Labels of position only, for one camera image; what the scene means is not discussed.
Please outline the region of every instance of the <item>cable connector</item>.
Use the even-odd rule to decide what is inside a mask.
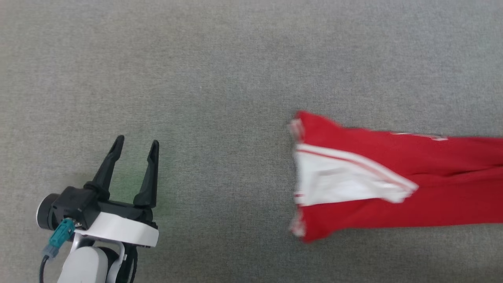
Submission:
[[[59,248],[72,237],[74,231],[75,223],[73,220],[70,218],[63,219],[58,228],[52,233],[49,244],[42,250],[42,256],[48,256],[49,259],[55,258],[58,255]]]

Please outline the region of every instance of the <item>red stripe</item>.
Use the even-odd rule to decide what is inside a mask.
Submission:
[[[308,151],[308,150],[297,150],[298,152],[304,152],[304,153],[309,153],[309,154],[314,154],[314,155],[318,155],[318,156],[323,156],[323,157],[328,157],[328,158],[332,158],[332,159],[337,159],[337,160],[342,160],[342,161],[346,161],[346,162],[350,162],[350,163],[353,163],[355,165],[358,165],[362,168],[364,168],[365,170],[367,171],[370,171],[374,174],[376,174],[377,176],[381,177],[382,179],[390,182],[390,183],[393,183],[395,185],[398,185],[399,187],[401,188],[404,188],[406,189],[407,191],[410,191],[410,188],[408,186],[406,186],[405,184],[402,184],[398,181],[395,181],[391,178],[389,178],[387,175],[381,173],[380,171],[364,164],[364,163],[361,163],[361,162],[358,162],[358,161],[355,161],[355,160],[351,160],[351,159],[346,159],[346,158],[342,158],[342,157],[335,157],[335,156],[330,156],[330,155],[325,155],[325,154],[321,154],[321,153],[317,153],[317,152],[312,152],[312,151]]]

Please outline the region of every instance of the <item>gray background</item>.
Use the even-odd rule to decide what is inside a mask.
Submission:
[[[124,134],[115,200],[161,145],[160,239],[138,282],[501,282],[500,225],[302,244],[286,124],[306,109],[501,136],[502,52],[499,0],[0,0],[1,281],[37,280],[38,203],[91,179]]]

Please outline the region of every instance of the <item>folded red cloth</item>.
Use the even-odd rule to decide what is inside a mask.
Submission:
[[[291,123],[305,242],[344,228],[503,223],[503,138],[344,128],[301,111]]]

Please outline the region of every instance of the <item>red fabric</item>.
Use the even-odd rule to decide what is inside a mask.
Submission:
[[[364,199],[300,206],[304,241],[344,228],[503,223],[503,138],[343,128],[299,112],[305,144],[362,155],[419,185],[402,203]]]

